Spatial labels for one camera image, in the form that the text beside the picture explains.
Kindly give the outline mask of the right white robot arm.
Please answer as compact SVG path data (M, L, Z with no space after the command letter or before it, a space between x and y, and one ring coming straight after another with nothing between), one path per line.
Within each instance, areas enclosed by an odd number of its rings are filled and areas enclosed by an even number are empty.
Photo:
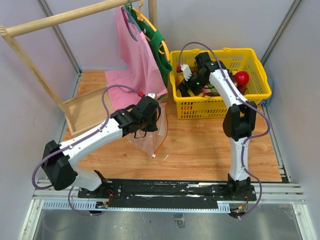
M178 73L183 80L178 88L183 97L191 91L194 95L211 85L218 91L227 108L222 128L228 137L231 150L231 165L227 186L221 191L232 200L245 197L249 201L257 199L255 189L251 185L250 175L246 172L248 164L248 145L256 124L256 103L248 101L237 89L231 79L232 73L222 61L213 61L208 52L199 53L195 57L196 72L192 73L187 64L179 63Z

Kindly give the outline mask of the red apple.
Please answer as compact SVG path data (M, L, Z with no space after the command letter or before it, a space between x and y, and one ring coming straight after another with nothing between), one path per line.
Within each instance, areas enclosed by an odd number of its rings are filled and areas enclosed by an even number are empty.
M239 87L245 86L250 80L250 76L246 71L239 71L234 75L234 77L236 78L237 85Z

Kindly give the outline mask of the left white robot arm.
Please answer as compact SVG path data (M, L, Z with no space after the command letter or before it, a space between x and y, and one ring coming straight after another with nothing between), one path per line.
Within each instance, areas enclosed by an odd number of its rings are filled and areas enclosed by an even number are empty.
M70 186L79 187L101 198L107 193L106 179L97 170L78 168L78 162L100 147L129 134L157 131L160 115L156 95L144 95L137 104L115 111L100 125L71 140L60 144L53 140L47 143L41 167L56 191Z

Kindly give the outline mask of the clear zip top bag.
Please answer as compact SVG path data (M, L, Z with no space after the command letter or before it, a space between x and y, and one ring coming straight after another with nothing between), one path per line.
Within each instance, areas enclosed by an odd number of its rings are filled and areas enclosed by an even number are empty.
M138 130L136 137L134 134L129 134L125 138L136 148L147 153L151 158L155 158L157 151L164 143L168 134L168 116L167 106L168 104L160 103L161 114L159 120L156 123L157 130L154 132L147 132L145 136L142 130Z

